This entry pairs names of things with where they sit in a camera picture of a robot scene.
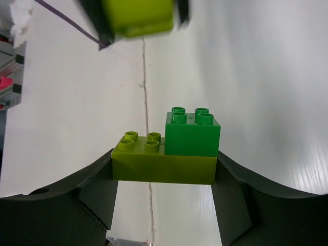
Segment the green lego brick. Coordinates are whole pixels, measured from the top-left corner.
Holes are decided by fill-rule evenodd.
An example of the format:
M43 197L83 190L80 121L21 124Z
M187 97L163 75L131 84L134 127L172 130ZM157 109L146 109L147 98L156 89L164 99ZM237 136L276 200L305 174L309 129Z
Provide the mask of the green lego brick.
M217 156L220 131L221 125L208 108L188 113L183 107L173 107L166 118L165 154Z

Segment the lime sloped lego brick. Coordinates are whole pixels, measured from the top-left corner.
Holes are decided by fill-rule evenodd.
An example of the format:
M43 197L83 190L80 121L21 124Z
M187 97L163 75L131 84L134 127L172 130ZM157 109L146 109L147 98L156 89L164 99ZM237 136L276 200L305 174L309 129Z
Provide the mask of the lime sloped lego brick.
M173 28L174 1L104 0L101 4L115 35L134 38Z

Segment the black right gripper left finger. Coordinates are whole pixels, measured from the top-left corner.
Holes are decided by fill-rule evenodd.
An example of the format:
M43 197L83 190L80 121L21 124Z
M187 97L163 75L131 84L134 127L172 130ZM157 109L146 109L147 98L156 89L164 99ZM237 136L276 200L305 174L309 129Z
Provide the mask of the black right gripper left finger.
M1 245L108 245L117 187L108 151L28 195L1 198Z

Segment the lime long lego brick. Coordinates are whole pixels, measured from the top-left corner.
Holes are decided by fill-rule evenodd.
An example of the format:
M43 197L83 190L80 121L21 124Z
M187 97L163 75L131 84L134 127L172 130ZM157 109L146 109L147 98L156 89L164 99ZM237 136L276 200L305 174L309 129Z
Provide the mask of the lime long lego brick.
M165 154L165 138L126 132L111 153L112 177L120 181L212 185L216 157Z

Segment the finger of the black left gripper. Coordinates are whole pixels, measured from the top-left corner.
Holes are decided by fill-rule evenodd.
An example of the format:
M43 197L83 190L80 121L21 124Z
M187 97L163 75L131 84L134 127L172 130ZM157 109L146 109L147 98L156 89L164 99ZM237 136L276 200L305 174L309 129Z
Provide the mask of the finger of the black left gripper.
M77 2L98 35L98 39L96 40L98 50L103 50L115 43L115 34L108 23L102 1L79 0Z
M190 22L190 1L189 0L176 0L178 16L179 16L179 27L182 28L184 25Z

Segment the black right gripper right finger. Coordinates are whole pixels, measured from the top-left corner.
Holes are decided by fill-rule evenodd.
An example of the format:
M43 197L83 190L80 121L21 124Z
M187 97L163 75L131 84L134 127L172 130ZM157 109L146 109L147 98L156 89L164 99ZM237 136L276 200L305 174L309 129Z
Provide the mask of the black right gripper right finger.
M222 152L212 194L222 245L327 245L327 195L274 182Z

